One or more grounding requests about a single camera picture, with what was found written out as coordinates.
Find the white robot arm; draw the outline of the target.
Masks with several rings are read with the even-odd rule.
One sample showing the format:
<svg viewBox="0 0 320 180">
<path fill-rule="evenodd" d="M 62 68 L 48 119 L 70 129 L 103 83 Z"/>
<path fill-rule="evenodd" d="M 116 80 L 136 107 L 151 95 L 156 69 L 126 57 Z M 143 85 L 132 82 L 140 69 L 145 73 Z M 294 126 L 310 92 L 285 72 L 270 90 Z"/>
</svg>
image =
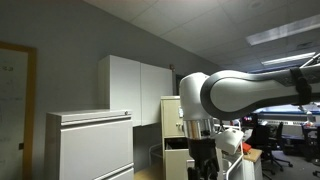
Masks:
<svg viewBox="0 0 320 180">
<path fill-rule="evenodd" d="M 216 132 L 216 121 L 241 118 L 257 109 L 278 105 L 305 105 L 320 98 L 320 66 L 291 68 L 260 74 L 223 70 L 210 76 L 192 73 L 179 86 L 183 129 L 195 164 L 188 180 L 217 180 L 216 151 L 234 154 L 243 132 L 228 128 Z"/>
</svg>

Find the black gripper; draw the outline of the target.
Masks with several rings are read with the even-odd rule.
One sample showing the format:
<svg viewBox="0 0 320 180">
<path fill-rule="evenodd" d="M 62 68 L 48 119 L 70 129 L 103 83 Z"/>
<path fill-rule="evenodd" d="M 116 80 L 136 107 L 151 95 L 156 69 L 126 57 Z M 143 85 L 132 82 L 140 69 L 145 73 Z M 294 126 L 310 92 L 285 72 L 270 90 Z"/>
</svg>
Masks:
<svg viewBox="0 0 320 180">
<path fill-rule="evenodd" d="M 187 168 L 188 180 L 218 180 L 220 171 L 214 139 L 189 139 L 189 155 L 194 166 Z"/>
</svg>

